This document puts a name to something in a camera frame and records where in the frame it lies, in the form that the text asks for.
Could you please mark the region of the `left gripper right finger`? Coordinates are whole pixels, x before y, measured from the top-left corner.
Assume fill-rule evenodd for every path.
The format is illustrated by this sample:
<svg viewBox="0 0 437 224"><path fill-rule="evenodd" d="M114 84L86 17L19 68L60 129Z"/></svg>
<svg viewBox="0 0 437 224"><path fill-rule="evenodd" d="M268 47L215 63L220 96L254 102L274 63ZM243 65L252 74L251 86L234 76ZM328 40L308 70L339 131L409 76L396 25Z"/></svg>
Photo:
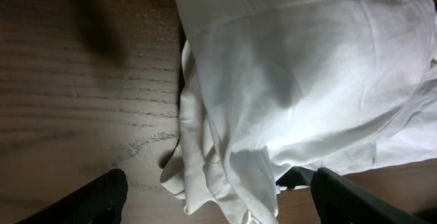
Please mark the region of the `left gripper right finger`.
<svg viewBox="0 0 437 224"><path fill-rule="evenodd" d="M320 168L311 181L321 224L426 224L327 168Z"/></svg>

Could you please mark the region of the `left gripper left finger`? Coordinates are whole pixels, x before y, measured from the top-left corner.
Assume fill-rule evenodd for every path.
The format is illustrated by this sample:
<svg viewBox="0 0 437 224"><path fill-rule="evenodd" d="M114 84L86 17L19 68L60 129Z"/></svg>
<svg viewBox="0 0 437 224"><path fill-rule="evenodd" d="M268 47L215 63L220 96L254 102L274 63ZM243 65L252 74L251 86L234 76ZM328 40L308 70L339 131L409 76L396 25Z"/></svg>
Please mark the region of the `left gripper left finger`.
<svg viewBox="0 0 437 224"><path fill-rule="evenodd" d="M120 224L127 194L126 174L112 169L18 224Z"/></svg>

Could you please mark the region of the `white t-shirt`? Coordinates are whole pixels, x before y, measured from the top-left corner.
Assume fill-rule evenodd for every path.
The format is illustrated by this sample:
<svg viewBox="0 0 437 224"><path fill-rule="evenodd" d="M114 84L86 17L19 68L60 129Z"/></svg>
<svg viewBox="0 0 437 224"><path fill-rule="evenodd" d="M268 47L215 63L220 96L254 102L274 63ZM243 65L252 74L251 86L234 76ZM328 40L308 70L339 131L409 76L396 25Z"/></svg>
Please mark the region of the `white t-shirt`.
<svg viewBox="0 0 437 224"><path fill-rule="evenodd" d="M186 214L275 223L279 179L436 157L432 0L175 0L180 139L161 184Z"/></svg>

